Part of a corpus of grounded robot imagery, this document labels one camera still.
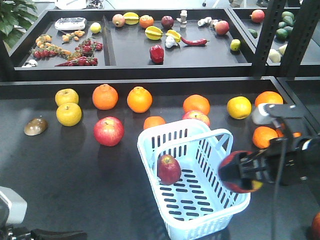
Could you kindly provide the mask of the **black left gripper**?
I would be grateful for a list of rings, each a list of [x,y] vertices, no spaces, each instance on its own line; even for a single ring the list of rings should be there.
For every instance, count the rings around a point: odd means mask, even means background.
[[[26,227],[5,225],[0,228],[0,240],[86,240],[88,234],[82,230],[77,231],[48,231],[42,229],[29,230]]]

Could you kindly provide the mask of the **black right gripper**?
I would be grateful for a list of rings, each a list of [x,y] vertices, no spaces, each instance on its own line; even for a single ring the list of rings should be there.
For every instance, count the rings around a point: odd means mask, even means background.
[[[276,118],[275,128],[282,124],[284,137],[270,140],[269,147],[255,152],[242,152],[235,162],[222,162],[218,168],[219,178],[232,192],[255,192],[265,183],[278,182],[281,186],[299,184],[306,176],[308,165],[313,162],[313,137],[300,118]],[[292,132],[301,132],[294,138]]]

